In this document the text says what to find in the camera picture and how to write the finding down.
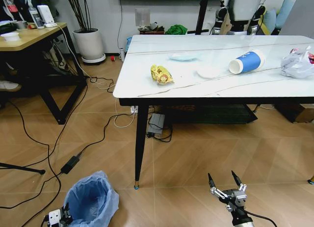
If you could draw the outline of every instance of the table top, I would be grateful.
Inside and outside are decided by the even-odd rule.
[[[61,28],[67,26],[66,23],[58,23]],[[0,52],[4,51],[20,51],[44,38],[60,30],[59,27],[43,28],[43,29],[23,29],[16,30],[20,36],[20,40],[7,42],[0,37]]]
[[[292,48],[306,48],[314,40],[303,36],[261,35],[135,35],[123,63],[116,98],[210,98],[210,97],[314,97],[314,77],[294,79],[280,74],[281,59]],[[257,70],[233,75],[229,62],[249,50],[265,55]],[[197,54],[194,61],[170,60],[173,53]],[[174,83],[157,85],[150,68],[162,65]],[[216,71],[205,79],[198,69]]]

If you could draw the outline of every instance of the box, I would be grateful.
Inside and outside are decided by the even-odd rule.
[[[314,120],[314,104],[275,104],[275,108],[292,123]]]

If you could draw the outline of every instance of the white flower pot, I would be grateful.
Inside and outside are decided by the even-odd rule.
[[[91,30],[90,33],[81,33],[80,29],[73,32],[79,53],[85,62],[103,61],[105,55],[101,35],[98,29]]]

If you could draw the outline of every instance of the blue paper cup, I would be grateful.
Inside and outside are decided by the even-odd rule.
[[[229,71],[240,74],[258,69],[263,66],[265,57],[259,50],[251,50],[229,63]]]

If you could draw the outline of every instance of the plant stems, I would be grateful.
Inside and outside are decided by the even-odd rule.
[[[71,8],[74,12],[74,15],[78,21],[79,27],[81,31],[90,31],[91,30],[91,20],[90,20],[90,13],[89,13],[89,8],[87,4],[87,0],[84,1],[84,11],[85,15],[82,11],[82,8],[80,6],[79,0],[68,0]]]

